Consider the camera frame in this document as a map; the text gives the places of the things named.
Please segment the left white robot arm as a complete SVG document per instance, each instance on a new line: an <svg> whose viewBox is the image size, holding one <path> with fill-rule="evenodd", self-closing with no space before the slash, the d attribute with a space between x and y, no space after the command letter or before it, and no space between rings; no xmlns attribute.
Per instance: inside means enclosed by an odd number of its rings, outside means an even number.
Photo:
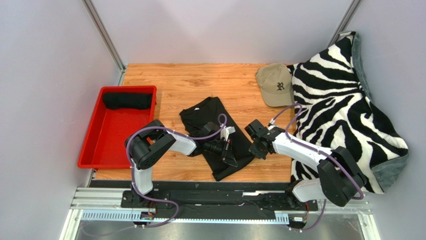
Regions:
<svg viewBox="0 0 426 240"><path fill-rule="evenodd" d="M219 163L238 167L230 137L235 131L233 126L208 122L193 135L186 135L153 120L124 143L132 169L133 190L140 196L153 190L153 166L168 151L189 157L209 153Z"/></svg>

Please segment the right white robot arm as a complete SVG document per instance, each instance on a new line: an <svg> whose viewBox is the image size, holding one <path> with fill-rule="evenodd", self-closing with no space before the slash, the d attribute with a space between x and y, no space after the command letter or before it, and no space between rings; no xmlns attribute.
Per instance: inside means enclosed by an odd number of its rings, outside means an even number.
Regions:
<svg viewBox="0 0 426 240"><path fill-rule="evenodd" d="M313 200L328 200L344 207L350 200L364 197L362 187L367 178L352 154L345 147L322 147L301 140L276 125L264 126L255 119L245 127L253 143L249 152L256 158L266 159L268 154L291 157L314 170L315 179L299 179L285 190L291 208Z"/></svg>

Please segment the beige baseball cap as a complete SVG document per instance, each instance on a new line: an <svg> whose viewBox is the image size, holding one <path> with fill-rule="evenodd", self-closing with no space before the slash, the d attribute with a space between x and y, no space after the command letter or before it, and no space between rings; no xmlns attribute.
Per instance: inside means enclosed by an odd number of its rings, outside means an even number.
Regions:
<svg viewBox="0 0 426 240"><path fill-rule="evenodd" d="M292 75L283 63L272 63L255 74L264 103L269 107L284 107L295 103Z"/></svg>

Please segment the zebra print blanket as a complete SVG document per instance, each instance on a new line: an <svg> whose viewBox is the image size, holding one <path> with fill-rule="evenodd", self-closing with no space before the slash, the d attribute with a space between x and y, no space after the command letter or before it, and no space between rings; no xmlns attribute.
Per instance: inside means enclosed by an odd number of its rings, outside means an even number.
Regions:
<svg viewBox="0 0 426 240"><path fill-rule="evenodd" d="M294 135L348 149L366 177L363 191L386 193L407 166L409 147L375 104L359 33L341 32L333 45L288 69L299 113Z"/></svg>

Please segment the red plastic tray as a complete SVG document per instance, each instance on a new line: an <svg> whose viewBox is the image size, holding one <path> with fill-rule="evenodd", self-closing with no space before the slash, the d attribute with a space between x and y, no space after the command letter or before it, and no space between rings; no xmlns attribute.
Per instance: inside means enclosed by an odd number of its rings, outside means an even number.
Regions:
<svg viewBox="0 0 426 240"><path fill-rule="evenodd" d="M147 109L109 109L105 94L133 93L151 96ZM154 119L157 87L105 86L100 89L80 150L77 166L81 169L126 169L130 163L125 140Z"/></svg>

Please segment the rolled black t-shirt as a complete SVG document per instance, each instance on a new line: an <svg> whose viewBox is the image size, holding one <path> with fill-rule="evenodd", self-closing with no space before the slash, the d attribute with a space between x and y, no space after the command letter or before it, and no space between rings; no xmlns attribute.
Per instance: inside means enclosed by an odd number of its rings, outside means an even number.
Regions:
<svg viewBox="0 0 426 240"><path fill-rule="evenodd" d="M147 110L151 107L153 95L137 92L107 92L102 95L101 99L109 110Z"/></svg>

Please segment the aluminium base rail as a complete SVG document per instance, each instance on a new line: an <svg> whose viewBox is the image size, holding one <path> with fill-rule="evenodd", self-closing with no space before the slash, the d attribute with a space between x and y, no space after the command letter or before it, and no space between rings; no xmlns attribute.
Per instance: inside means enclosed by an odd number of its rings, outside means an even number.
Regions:
<svg viewBox="0 0 426 240"><path fill-rule="evenodd" d="M155 189L155 201L126 188L79 187L62 240L378 240L366 200L298 208L282 191Z"/></svg>

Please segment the right aluminium frame post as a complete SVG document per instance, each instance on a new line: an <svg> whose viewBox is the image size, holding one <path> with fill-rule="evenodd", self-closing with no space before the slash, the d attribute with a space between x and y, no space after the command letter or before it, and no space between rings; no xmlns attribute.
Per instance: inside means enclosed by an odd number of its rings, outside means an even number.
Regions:
<svg viewBox="0 0 426 240"><path fill-rule="evenodd" d="M345 14L343 15L342 19L340 20L336 30L334 31L329 43L328 47L333 45L339 38L339 33L346 30L350 22L352 21L354 15L357 13L359 7L361 6L363 0L352 0L350 2L350 5L348 6Z"/></svg>

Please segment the aluminium frame post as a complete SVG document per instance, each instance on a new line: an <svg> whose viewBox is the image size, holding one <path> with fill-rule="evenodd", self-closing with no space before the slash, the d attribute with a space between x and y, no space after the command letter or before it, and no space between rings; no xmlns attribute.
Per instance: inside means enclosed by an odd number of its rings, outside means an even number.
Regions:
<svg viewBox="0 0 426 240"><path fill-rule="evenodd" d="M357 13L359 7L361 6L363 0L352 0L350 2L350 5L348 6L345 14L343 15L342 19L340 20L336 30L334 31L329 43L328 47L333 45L339 38L339 33L346 30L350 22L352 21L354 15Z"/></svg>
<svg viewBox="0 0 426 240"><path fill-rule="evenodd" d="M97 31L99 32L107 50L109 51L115 65L121 73L124 73L126 70L126 65L124 64L120 54L118 53L103 21L98 13L96 6L92 0L82 0L90 18L92 19Z"/></svg>

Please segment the left aluminium frame post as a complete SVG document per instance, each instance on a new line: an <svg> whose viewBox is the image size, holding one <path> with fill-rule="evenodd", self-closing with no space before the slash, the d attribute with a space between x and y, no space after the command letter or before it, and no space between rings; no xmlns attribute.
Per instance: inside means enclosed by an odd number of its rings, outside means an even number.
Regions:
<svg viewBox="0 0 426 240"><path fill-rule="evenodd" d="M92 0L82 0L90 18L92 19L97 31L99 32L107 50L109 51L115 65L121 73L124 73L126 70L126 65L124 64L120 54L118 53L103 21L98 13L96 6Z"/></svg>

